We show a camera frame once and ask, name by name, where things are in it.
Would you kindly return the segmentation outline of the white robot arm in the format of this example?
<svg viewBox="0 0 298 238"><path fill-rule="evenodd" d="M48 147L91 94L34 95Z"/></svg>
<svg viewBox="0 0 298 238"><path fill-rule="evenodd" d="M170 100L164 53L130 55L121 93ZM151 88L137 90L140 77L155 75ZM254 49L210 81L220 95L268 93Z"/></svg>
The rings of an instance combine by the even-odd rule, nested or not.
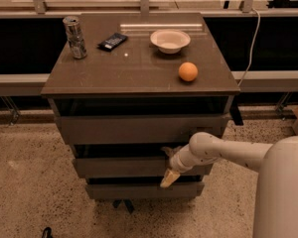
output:
<svg viewBox="0 0 298 238"><path fill-rule="evenodd" d="M163 149L169 157L160 183L170 186L195 166L227 160L258 173L253 238L298 238L298 136L274 144L220 139L206 132Z"/></svg>

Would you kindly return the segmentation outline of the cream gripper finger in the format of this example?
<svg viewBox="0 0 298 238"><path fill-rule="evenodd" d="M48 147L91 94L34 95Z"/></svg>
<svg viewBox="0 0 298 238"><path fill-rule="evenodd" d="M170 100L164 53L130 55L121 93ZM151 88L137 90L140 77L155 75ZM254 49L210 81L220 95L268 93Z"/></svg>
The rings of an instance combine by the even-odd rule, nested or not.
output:
<svg viewBox="0 0 298 238"><path fill-rule="evenodd" d="M171 169L167 169L165 171L165 174L163 176L163 179L160 183L160 186L162 188L167 188L169 187L173 182L175 182L179 177L180 177L180 173L177 171L173 171Z"/></svg>
<svg viewBox="0 0 298 238"><path fill-rule="evenodd" d="M169 157L173 157L176 153L178 153L182 149L181 146L178 146L176 148L170 148L170 147L162 147L161 150Z"/></svg>

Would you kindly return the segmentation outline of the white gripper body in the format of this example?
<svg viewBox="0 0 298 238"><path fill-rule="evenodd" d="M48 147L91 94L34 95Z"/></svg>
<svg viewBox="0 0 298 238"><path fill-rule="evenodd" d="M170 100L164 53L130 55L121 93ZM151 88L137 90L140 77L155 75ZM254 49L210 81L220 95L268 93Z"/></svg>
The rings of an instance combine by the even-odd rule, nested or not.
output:
<svg viewBox="0 0 298 238"><path fill-rule="evenodd" d="M180 159L180 150L173 149L169 157L169 168L178 173L185 173L191 170L192 166L186 166Z"/></svg>

